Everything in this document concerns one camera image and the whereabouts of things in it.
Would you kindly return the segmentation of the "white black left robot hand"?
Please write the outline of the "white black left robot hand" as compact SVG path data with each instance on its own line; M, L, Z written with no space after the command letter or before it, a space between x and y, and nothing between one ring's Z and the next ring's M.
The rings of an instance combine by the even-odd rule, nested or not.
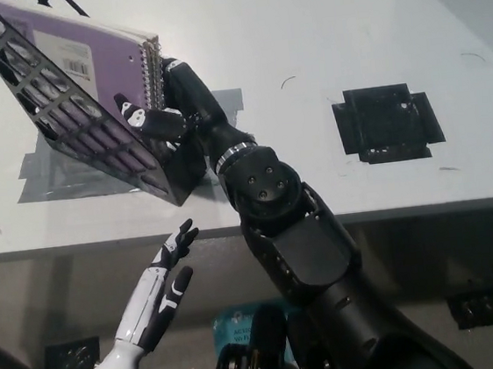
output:
M167 286L168 276L190 252L198 229L188 219L174 231L146 267L131 294L115 338L136 345L144 353L154 351L169 325L193 276L184 266Z

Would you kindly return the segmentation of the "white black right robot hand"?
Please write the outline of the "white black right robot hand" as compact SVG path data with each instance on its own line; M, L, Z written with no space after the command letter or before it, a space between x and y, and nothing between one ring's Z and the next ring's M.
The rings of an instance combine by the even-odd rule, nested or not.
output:
M238 144L255 142L228 122L222 106L189 64L165 59L162 76L167 105L163 110L140 107L123 94L114 96L121 117L142 141L177 144L192 138L206 156L214 158Z

